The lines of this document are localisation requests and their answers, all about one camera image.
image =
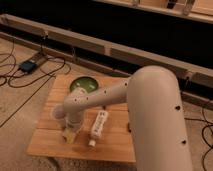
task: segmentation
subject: black wall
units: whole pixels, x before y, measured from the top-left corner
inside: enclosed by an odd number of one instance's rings
[[[213,25],[89,0],[0,0],[1,13],[213,69]]]

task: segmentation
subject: power adapter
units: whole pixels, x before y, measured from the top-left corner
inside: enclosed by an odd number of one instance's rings
[[[26,60],[19,65],[19,70],[24,73],[31,73],[37,68],[37,64],[31,60]]]
[[[38,52],[33,55],[30,59],[22,62],[19,65],[19,70],[24,73],[32,73],[35,71],[39,66],[41,66],[44,62],[46,62],[46,54]]]

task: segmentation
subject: black screw hole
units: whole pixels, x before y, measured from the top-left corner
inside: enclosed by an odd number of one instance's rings
[[[175,109],[176,109],[176,110],[180,110],[180,106],[176,106]]]
[[[183,140],[181,143],[182,143],[183,145],[186,145],[186,140]]]

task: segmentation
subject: bottle cap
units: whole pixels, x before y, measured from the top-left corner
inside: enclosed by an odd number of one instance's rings
[[[91,140],[89,141],[89,146],[95,147],[95,144],[96,144],[96,141],[95,141],[95,140],[91,139]]]

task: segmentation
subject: green bowl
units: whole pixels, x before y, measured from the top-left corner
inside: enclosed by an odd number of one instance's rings
[[[91,92],[97,90],[99,85],[98,85],[98,82],[94,78],[83,76],[83,77],[79,77],[79,78],[75,79],[70,84],[70,92],[72,92],[73,90],[75,90],[78,87],[84,88],[87,91],[87,93],[91,93]]]

